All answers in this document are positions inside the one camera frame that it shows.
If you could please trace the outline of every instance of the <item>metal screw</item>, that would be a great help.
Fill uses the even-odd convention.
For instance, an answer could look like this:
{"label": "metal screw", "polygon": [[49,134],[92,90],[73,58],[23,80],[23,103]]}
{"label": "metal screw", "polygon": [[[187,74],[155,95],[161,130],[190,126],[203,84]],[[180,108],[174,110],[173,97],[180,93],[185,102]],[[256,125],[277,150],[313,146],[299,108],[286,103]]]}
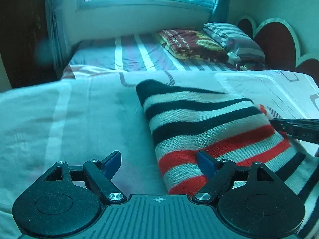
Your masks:
{"label": "metal screw", "polygon": [[198,200],[209,200],[211,196],[206,192],[200,192],[195,195],[195,198]]}
{"label": "metal screw", "polygon": [[107,195],[108,199],[112,200],[112,201],[117,201],[117,200],[121,200],[123,199],[123,194],[122,193],[118,193],[118,192],[113,192]]}

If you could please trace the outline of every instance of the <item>knitted fabric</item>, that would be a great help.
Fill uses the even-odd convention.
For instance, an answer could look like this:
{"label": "knitted fabric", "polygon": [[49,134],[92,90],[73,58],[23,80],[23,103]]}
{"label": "knitted fabric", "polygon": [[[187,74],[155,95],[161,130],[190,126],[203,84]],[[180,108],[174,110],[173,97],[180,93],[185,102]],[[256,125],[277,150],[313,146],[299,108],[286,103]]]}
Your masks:
{"label": "knitted fabric", "polygon": [[[270,125],[271,114],[248,99],[197,88],[167,86],[155,80],[137,85],[153,136],[161,174],[170,194],[193,196],[205,185],[196,153],[237,165],[265,163],[301,198],[306,207],[299,236],[309,238],[319,223],[318,159]],[[237,182],[234,187],[244,185]]]}

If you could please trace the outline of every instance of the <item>headboard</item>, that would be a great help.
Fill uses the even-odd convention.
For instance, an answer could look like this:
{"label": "headboard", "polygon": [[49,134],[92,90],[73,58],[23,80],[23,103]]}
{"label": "headboard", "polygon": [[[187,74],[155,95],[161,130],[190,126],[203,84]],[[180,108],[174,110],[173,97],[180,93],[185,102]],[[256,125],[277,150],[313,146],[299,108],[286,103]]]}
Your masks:
{"label": "headboard", "polygon": [[242,16],[236,25],[261,47],[271,69],[305,73],[319,86],[319,55],[301,56],[298,37],[285,20],[270,18],[257,27],[250,16]]}

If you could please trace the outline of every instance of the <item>white wall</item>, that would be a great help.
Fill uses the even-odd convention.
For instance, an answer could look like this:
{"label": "white wall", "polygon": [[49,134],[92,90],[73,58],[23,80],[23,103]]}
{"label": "white wall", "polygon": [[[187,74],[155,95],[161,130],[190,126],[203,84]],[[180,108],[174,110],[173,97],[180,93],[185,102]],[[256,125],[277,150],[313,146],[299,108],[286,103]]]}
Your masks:
{"label": "white wall", "polygon": [[209,13],[159,5],[122,5],[77,10],[77,0],[63,0],[70,46],[84,39],[147,33],[164,28],[199,27]]}
{"label": "white wall", "polygon": [[4,92],[7,90],[10,90],[11,88],[11,84],[9,82],[9,79],[7,77],[7,73],[4,69],[4,65],[1,59],[1,55],[0,55],[0,92]]}
{"label": "white wall", "polygon": [[319,0],[231,0],[228,21],[250,15],[257,25],[279,17],[296,31],[301,53],[319,52]]}

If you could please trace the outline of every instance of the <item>bed sheet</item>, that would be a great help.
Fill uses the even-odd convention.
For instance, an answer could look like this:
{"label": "bed sheet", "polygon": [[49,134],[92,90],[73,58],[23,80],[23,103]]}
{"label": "bed sheet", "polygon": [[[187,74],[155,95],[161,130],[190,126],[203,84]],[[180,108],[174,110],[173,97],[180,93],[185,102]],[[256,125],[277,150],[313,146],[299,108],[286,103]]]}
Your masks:
{"label": "bed sheet", "polygon": [[[126,195],[165,194],[152,136],[135,85],[155,79],[169,85],[232,92],[282,118],[319,119],[319,88],[301,73],[113,72],[0,94],[0,238],[18,238],[15,199],[57,161],[80,165],[114,150],[122,166],[112,182]],[[304,143],[314,155],[317,146]]]}
{"label": "bed sheet", "polygon": [[80,42],[62,78],[78,78],[109,71],[230,71],[230,64],[205,60],[179,60],[152,34]]}

